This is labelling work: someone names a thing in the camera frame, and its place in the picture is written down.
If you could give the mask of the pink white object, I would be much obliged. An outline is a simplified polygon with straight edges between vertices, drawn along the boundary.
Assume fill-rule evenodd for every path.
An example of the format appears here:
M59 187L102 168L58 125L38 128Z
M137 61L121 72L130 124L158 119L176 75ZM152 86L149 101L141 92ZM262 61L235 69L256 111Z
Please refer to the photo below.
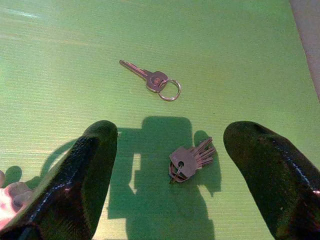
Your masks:
M33 190L24 182L13 182L3 187L6 175L0 170L0 230L2 230L29 202Z

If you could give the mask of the green ribbed table mat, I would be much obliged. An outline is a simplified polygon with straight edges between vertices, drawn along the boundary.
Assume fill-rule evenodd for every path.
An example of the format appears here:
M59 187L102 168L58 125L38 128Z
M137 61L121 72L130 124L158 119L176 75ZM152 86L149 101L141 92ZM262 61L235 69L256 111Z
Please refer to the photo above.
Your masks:
M0 0L0 240L320 240L320 104L288 0Z

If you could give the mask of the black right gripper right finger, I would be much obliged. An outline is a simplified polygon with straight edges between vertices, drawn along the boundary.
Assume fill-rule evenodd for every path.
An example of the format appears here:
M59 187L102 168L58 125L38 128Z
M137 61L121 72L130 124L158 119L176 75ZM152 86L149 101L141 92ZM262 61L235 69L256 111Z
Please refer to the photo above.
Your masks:
M256 122L230 123L223 143L274 240L320 240L320 170Z

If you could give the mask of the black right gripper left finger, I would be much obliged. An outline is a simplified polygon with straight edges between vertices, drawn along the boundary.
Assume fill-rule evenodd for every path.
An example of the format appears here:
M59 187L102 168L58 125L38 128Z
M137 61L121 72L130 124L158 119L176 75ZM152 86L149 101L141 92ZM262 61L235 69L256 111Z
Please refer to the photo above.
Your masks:
M117 153L117 126L90 125L44 176L0 240L92 240Z

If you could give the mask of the bunch of silver keys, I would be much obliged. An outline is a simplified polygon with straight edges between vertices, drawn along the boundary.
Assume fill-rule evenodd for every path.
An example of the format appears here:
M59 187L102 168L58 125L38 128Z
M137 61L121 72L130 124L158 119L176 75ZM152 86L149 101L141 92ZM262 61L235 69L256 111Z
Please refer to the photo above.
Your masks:
M212 145L212 137L208 137L198 146L186 149L181 146L169 155L168 174L170 184L183 183L194 176L197 170L213 162L216 148Z

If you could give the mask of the single silver key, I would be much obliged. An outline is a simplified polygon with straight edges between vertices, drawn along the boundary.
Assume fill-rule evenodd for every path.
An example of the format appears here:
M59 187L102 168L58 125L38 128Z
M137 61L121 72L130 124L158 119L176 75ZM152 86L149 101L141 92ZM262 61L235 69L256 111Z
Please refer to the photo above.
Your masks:
M159 93L164 87L165 83L168 80L168 76L161 71L151 72L146 69L141 69L134 65L133 63L129 63L123 60L119 60L119 63L125 68L129 69L136 75L143 78L146 82L146 87L154 92Z

